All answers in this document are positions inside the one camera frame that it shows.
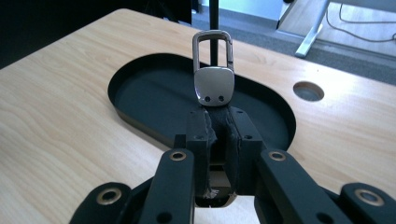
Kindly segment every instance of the wooden tabletop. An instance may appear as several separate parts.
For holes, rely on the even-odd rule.
[[[144,55],[191,58],[195,33],[123,9],[2,69],[0,222],[67,223],[95,187],[133,188],[152,177],[168,148],[119,118],[107,85]],[[237,41],[233,54],[236,74],[290,104],[297,129],[289,153],[322,187],[339,192],[359,181],[396,198],[395,87]],[[208,46],[200,57],[209,62]],[[300,99],[300,81],[319,85],[324,98]],[[238,197],[224,209],[196,209],[195,222],[258,220],[252,198]]]

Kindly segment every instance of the metal pole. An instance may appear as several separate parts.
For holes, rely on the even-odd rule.
[[[210,30],[219,29],[219,0],[209,1]],[[210,40],[210,65],[217,66],[219,57],[219,41]]]

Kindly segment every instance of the black tray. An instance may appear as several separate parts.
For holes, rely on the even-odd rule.
[[[122,119],[169,147],[176,134],[186,133],[187,114],[200,106],[192,59],[175,54],[151,54],[125,64],[107,93]],[[249,114],[267,147],[288,149],[296,121],[280,95],[236,75],[230,104]]]

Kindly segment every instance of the black cable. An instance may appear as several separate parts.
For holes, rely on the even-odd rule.
[[[344,6],[344,4],[341,4],[340,11],[338,12],[338,18],[340,19],[340,21],[343,21],[346,23],[355,23],[355,24],[393,24],[393,23],[396,23],[396,21],[347,21],[342,18],[343,6]]]
[[[374,21],[374,22],[372,22],[372,21],[368,21],[368,22],[361,22],[361,21],[345,21],[345,20],[343,20],[342,17],[341,17],[342,7],[343,7],[343,4],[340,6],[340,11],[339,11],[339,14],[338,14],[338,15],[339,15],[339,18],[340,18],[341,21],[344,21],[344,22],[347,22],[347,23],[396,23],[396,22],[393,22],[393,21],[387,21],[387,22],[382,22],[382,21]],[[395,43],[396,43],[396,33],[392,36],[392,39],[373,40],[373,39],[368,39],[368,38],[365,38],[365,37],[362,37],[362,36],[359,36],[359,35],[355,35],[355,34],[349,32],[348,30],[344,30],[344,29],[335,27],[335,26],[332,25],[332,24],[330,23],[330,21],[329,21],[329,9],[327,9],[327,11],[326,11],[326,21],[327,21],[327,23],[329,24],[329,26],[332,27],[334,30],[344,32],[344,33],[346,33],[346,34],[348,34],[348,35],[352,35],[352,36],[354,36],[354,37],[356,37],[356,38],[358,38],[358,39],[361,39],[361,40],[364,40],[364,41],[367,41],[367,42],[372,42],[372,43],[385,43],[385,42],[395,41]]]

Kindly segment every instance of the gray floor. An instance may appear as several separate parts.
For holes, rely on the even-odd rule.
[[[192,14],[192,27],[207,30],[208,20],[208,8],[203,7]],[[219,28],[233,39],[291,56],[303,41],[302,36],[277,31],[265,19],[223,9],[219,11]],[[305,59],[396,86],[396,58],[387,55],[316,41]]]

